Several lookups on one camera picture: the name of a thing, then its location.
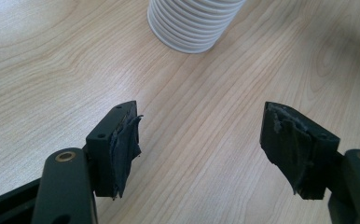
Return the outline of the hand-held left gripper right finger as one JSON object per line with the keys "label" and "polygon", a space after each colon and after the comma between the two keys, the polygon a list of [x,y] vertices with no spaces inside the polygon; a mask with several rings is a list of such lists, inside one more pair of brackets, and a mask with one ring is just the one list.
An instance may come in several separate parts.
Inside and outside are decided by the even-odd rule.
{"label": "hand-held left gripper right finger", "polygon": [[288,105],[266,102],[260,145],[302,199],[324,198],[325,172],[338,155],[336,135]]}

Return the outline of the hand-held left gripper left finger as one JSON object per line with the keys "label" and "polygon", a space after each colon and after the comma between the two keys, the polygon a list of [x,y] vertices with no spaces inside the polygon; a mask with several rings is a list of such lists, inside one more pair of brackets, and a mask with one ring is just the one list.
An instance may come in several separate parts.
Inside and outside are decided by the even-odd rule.
{"label": "hand-held left gripper left finger", "polygon": [[132,161],[141,154],[138,127],[142,117],[135,101],[116,105],[87,136],[86,150],[97,177],[96,196],[123,196]]}

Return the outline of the stack of white paper cups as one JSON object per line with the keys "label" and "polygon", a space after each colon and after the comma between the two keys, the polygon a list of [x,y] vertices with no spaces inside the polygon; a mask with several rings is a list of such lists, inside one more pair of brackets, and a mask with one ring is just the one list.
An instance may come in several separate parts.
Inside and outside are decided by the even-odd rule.
{"label": "stack of white paper cups", "polygon": [[210,49],[247,0],[149,0],[147,21],[166,46],[184,53]]}

